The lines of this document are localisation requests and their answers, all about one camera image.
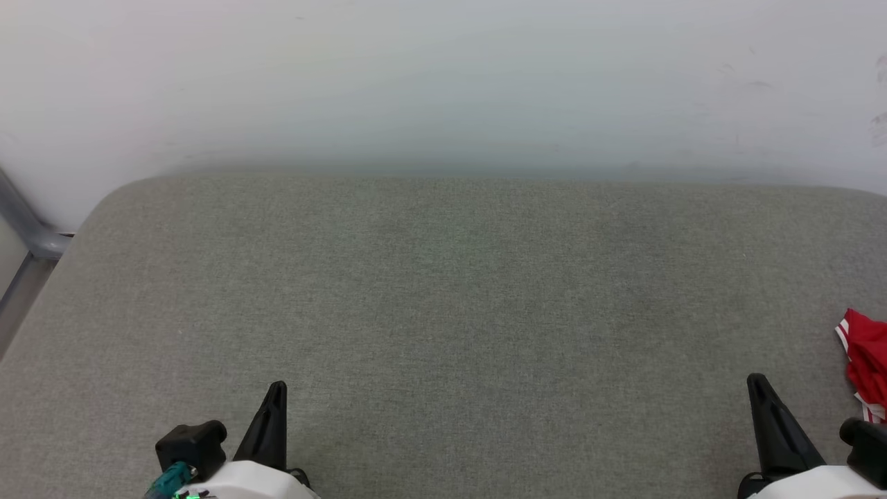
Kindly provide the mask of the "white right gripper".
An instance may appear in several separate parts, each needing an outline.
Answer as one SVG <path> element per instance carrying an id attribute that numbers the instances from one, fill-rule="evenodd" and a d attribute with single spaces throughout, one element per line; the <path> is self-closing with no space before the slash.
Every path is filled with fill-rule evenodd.
<path id="1" fill-rule="evenodd" d="M 759 474 L 773 481 L 756 493 L 764 498 L 885 498 L 849 466 L 825 460 L 763 374 L 747 377 Z"/>

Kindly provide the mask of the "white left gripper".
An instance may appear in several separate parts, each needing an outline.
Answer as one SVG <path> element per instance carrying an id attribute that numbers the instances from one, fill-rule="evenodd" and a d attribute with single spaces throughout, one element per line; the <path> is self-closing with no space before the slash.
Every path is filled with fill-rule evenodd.
<path id="1" fill-rule="evenodd" d="M 232 458 L 207 481 L 175 498 L 317 498 L 286 467 L 286 384 L 270 385 Z"/>

